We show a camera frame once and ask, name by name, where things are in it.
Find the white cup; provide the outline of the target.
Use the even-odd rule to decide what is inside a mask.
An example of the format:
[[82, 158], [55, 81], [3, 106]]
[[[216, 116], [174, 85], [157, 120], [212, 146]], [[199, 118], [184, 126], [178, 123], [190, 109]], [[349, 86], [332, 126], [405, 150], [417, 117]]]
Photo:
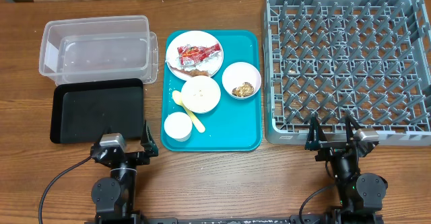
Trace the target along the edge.
[[183, 112], [169, 114], [164, 121], [164, 131], [172, 139], [184, 142], [191, 136], [193, 123]]

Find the pale green bowl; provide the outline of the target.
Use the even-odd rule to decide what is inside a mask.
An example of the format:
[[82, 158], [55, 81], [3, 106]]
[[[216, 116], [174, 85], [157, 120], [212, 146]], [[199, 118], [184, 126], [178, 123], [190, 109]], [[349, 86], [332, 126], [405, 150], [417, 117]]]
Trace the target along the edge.
[[186, 108], [198, 114], [212, 111], [221, 99], [221, 89], [218, 83], [208, 76], [188, 79], [180, 92]]

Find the yellow plastic spoon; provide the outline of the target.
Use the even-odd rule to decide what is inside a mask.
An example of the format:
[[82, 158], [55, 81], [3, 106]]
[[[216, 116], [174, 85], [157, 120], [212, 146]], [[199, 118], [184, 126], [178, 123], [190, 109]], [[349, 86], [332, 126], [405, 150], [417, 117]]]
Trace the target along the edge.
[[193, 125], [195, 126], [195, 128], [197, 129], [197, 131], [199, 133], [204, 133], [205, 132], [205, 127], [202, 124], [202, 122], [195, 116], [195, 114], [190, 111], [183, 103], [182, 101], [182, 94], [178, 91], [178, 90], [174, 90], [172, 92], [172, 99], [174, 100], [174, 102], [181, 106], [185, 112], [188, 114], [188, 116], [190, 117]]

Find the red ketchup packet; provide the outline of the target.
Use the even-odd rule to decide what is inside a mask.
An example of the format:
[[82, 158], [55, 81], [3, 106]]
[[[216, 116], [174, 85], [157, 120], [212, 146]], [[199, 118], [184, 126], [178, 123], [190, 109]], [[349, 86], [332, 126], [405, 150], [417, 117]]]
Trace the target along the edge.
[[177, 48], [180, 64], [183, 67], [195, 66], [202, 63], [205, 59], [221, 51], [220, 44], [213, 46], [180, 46]]

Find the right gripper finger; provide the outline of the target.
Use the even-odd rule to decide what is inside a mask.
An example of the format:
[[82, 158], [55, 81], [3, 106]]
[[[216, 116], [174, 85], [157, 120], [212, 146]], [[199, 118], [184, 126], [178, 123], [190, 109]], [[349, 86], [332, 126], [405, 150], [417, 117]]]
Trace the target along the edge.
[[310, 151], [317, 151], [321, 145], [327, 143], [327, 138], [315, 116], [310, 119], [308, 135], [305, 143], [305, 149]]
[[360, 129], [358, 122], [349, 114], [344, 116], [344, 122], [346, 127], [346, 138], [352, 140], [354, 138], [353, 130]]

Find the clear plastic bin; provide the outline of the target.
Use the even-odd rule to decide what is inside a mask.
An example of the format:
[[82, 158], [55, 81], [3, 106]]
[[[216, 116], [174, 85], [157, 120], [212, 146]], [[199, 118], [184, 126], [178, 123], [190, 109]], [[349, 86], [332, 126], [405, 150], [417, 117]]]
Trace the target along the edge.
[[45, 25], [38, 71], [56, 85], [158, 77], [158, 41], [144, 15], [55, 20]]

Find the pink bowl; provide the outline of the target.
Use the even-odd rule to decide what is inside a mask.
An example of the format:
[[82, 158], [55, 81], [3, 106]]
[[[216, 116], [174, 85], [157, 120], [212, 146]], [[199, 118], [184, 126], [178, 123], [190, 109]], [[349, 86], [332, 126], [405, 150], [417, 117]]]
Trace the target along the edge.
[[[242, 85], [244, 82], [249, 82], [253, 85], [255, 91], [254, 94], [240, 98], [232, 95], [232, 90], [235, 87]], [[222, 85], [226, 92], [238, 100], [245, 100], [254, 96], [261, 87], [261, 74], [259, 70], [250, 63], [237, 62], [229, 65], [222, 74]]]

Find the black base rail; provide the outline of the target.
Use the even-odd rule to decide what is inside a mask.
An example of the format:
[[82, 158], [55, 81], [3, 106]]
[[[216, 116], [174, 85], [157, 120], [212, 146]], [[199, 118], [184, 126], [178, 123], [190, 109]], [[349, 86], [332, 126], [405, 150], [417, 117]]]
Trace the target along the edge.
[[261, 218], [227, 218], [227, 219], [177, 219], [151, 218], [149, 224], [328, 224], [331, 223], [327, 215], [299, 215], [290, 217], [261, 217]]

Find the teal serving tray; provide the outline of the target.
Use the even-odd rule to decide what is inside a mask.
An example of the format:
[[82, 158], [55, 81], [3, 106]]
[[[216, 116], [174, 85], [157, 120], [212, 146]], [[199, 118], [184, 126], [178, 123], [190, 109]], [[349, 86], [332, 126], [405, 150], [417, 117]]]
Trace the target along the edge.
[[213, 76], [221, 89], [221, 99], [210, 112], [198, 114], [205, 127], [204, 133], [192, 128], [184, 142], [170, 138], [161, 128], [160, 138], [171, 151], [252, 151], [263, 138], [261, 91], [251, 98], [238, 100], [230, 96], [222, 85], [222, 74], [232, 63], [246, 62], [260, 69], [258, 40], [247, 30], [209, 30], [224, 49], [224, 61]]

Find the white napkin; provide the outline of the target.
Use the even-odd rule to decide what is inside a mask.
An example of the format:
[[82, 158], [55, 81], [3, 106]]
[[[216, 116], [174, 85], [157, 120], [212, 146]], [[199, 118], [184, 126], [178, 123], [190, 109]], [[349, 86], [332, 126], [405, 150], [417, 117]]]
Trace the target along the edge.
[[181, 66], [179, 56], [168, 57], [166, 62], [168, 63], [169, 67], [175, 67], [177, 69], [184, 69], [188, 71], [190, 71], [191, 69], [198, 69], [201, 71], [208, 71], [211, 74], [210, 77], [212, 77], [221, 67], [223, 63], [223, 57], [224, 57], [224, 53], [218, 52], [212, 55], [211, 57], [205, 59], [202, 63], [195, 66], [190, 66], [190, 67]]

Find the pink plate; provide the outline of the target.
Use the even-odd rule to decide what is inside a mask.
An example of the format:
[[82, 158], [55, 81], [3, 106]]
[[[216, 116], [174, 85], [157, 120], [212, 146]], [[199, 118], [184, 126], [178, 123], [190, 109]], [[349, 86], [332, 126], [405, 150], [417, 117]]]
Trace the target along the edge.
[[[168, 45], [168, 48], [166, 49], [166, 60], [165, 61], [167, 61], [168, 57], [179, 56], [177, 48], [180, 46], [191, 45], [191, 46], [209, 47], [209, 46], [213, 46], [214, 44], [220, 44], [220, 46], [222, 48], [220, 41], [215, 36], [213, 36], [212, 34], [210, 34], [208, 32], [197, 31], [197, 30], [182, 32], [178, 36], [175, 36], [173, 38], [173, 40], [171, 41], [171, 43]], [[171, 70], [171, 72], [176, 77], [178, 77], [179, 79], [182, 79], [184, 81], [187, 81], [188, 79], [191, 78], [191, 77], [188, 77], [188, 78], [180, 77], [179, 75], [174, 73], [173, 70]]]

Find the brown food scraps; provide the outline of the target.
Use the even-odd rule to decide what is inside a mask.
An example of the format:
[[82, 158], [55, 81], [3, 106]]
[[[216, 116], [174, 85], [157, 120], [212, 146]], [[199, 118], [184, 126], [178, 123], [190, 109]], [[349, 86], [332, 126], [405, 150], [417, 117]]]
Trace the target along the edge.
[[249, 82], [244, 82], [242, 85], [235, 87], [232, 90], [232, 95], [240, 98], [246, 98], [254, 94], [254, 87]]

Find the black tray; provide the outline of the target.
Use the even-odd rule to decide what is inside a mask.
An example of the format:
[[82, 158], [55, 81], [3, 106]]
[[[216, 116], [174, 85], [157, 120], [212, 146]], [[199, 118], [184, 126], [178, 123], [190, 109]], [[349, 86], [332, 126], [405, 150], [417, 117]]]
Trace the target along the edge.
[[143, 97], [140, 79], [59, 85], [53, 94], [50, 140], [95, 142], [107, 126], [125, 139], [138, 139], [144, 123]]

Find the brown sausage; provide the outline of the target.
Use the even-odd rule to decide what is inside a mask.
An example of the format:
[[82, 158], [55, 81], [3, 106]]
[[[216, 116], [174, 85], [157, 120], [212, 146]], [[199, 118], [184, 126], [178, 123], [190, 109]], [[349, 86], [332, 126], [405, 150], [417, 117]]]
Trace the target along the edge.
[[198, 69], [191, 69], [190, 71], [184, 69], [177, 69], [175, 67], [169, 67], [169, 69], [173, 70], [174, 73], [179, 75], [180, 77], [195, 77], [195, 76], [207, 76], [210, 77], [211, 74], [208, 71], [201, 71]]

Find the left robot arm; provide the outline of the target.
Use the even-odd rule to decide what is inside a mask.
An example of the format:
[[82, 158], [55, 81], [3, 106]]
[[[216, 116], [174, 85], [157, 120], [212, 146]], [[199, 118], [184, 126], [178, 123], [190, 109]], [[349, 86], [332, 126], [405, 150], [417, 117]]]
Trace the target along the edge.
[[110, 175], [99, 179], [92, 187], [91, 197], [96, 205], [95, 223], [147, 223], [140, 211], [134, 209], [137, 167], [150, 164], [158, 156], [158, 148], [144, 122], [141, 151], [127, 152], [122, 134], [108, 128], [92, 145], [90, 157], [110, 169]]

